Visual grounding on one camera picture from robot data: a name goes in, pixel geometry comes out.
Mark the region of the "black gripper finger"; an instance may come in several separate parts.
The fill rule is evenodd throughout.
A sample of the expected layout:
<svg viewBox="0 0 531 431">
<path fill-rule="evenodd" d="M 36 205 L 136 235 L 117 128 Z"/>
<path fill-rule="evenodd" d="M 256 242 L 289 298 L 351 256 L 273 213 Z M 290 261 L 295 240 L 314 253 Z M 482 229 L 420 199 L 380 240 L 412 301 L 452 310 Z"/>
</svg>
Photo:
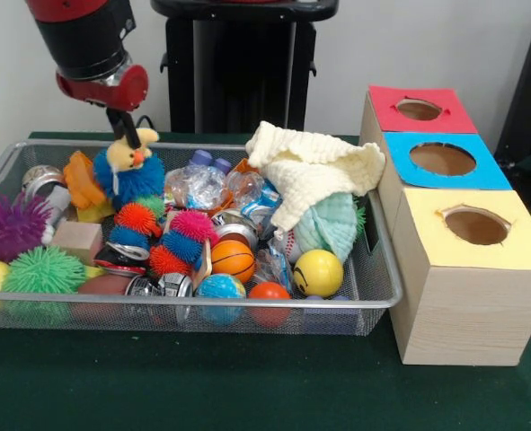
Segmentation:
<svg viewBox="0 0 531 431">
<path fill-rule="evenodd" d="M 131 115 L 126 111 L 122 111 L 120 113 L 120 121 L 122 123 L 122 128 L 124 129 L 124 134 L 128 140 L 129 146 L 131 148 L 139 148 L 140 141 Z"/>
<path fill-rule="evenodd" d="M 119 111 L 113 108 L 107 108 L 106 115 L 111 125 L 113 135 L 115 137 L 124 137 L 125 136 L 125 126 L 124 126 L 125 112 Z"/>
</svg>

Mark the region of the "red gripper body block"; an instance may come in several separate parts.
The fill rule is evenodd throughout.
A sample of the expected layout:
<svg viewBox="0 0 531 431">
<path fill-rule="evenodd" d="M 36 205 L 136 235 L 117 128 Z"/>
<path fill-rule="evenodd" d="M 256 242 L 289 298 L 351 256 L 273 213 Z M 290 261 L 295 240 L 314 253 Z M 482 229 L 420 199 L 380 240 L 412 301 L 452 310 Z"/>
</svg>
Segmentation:
<svg viewBox="0 0 531 431">
<path fill-rule="evenodd" d="M 113 75 L 92 81 L 65 78 L 56 72 L 61 92 L 71 99 L 105 108 L 133 111 L 146 99 L 149 80 L 141 65 L 122 66 Z"/>
</svg>

